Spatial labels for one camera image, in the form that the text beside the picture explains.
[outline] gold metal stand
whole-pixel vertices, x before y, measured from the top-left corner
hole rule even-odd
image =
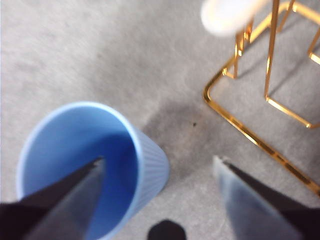
[[[278,15],[283,11],[286,11],[281,23],[277,27]],[[310,177],[308,177],[305,173],[303,173],[300,169],[294,166],[288,159],[286,159],[283,155],[281,155],[278,151],[276,151],[273,147],[268,145],[265,141],[263,141],[260,137],[258,137],[252,130],[247,128],[242,122],[240,122],[236,117],[231,115],[227,110],[221,107],[216,101],[211,98],[211,89],[212,87],[220,80],[222,76],[229,76],[235,79],[238,75],[238,60],[242,56],[245,48],[245,43],[250,44],[256,40],[256,38],[267,28],[270,28],[270,40],[269,40],[269,51],[268,58],[266,64],[266,77],[265,77],[265,86],[264,86],[264,98],[265,100],[271,104],[273,107],[278,110],[284,112],[285,114],[291,116],[296,119],[300,123],[302,123],[306,128],[317,128],[320,127],[320,122],[316,124],[312,124],[306,119],[302,118],[292,110],[288,109],[284,105],[280,104],[276,100],[272,99],[269,95],[269,82],[271,76],[271,68],[274,54],[274,46],[275,46],[275,38],[276,34],[279,33],[289,14],[292,12],[298,13],[309,20],[312,20],[316,24],[320,25],[320,13],[302,5],[301,3],[296,2],[295,0],[287,1],[280,4],[279,0],[273,0],[272,4],[272,12],[254,29],[253,28],[253,20],[248,24],[248,26],[236,34],[235,37],[235,47],[234,47],[234,55],[225,63],[225,65],[217,72],[215,76],[207,83],[203,91],[203,97],[205,102],[214,109],[218,114],[220,114],[224,119],[226,119],[231,125],[233,125],[236,129],[238,129],[243,135],[245,135],[252,143],[257,145],[267,154],[269,154],[274,160],[280,163],[283,167],[285,167],[290,173],[292,173],[295,177],[297,177],[303,184],[305,184],[311,191],[313,191],[318,197],[320,197],[320,185],[314,182]],[[308,56],[320,64],[320,57],[315,55],[312,51],[315,47],[315,44],[320,36],[320,28],[315,34],[311,45],[308,49]],[[234,68],[233,74],[231,74],[228,69],[230,67]]]

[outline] gray carpet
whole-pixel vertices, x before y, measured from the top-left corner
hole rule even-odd
[[[55,108],[87,100],[123,113],[171,164],[166,188],[114,239],[145,239],[166,218],[182,224],[189,240],[233,239],[212,176],[213,155],[320,207],[315,194],[203,102],[203,87],[233,53],[234,39],[204,30],[201,3],[3,0],[1,200],[16,199],[16,166],[33,127]],[[320,9],[317,0],[307,4]],[[313,122],[320,121],[320,67],[306,51],[316,30],[289,17],[276,39],[270,87],[275,99]],[[320,183],[320,128],[304,128],[263,99],[268,39],[266,32],[247,50],[239,79],[222,79],[214,98]]]

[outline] white round object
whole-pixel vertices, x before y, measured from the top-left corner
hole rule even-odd
[[[213,35],[235,35],[268,1],[205,0],[201,8],[202,24]]]

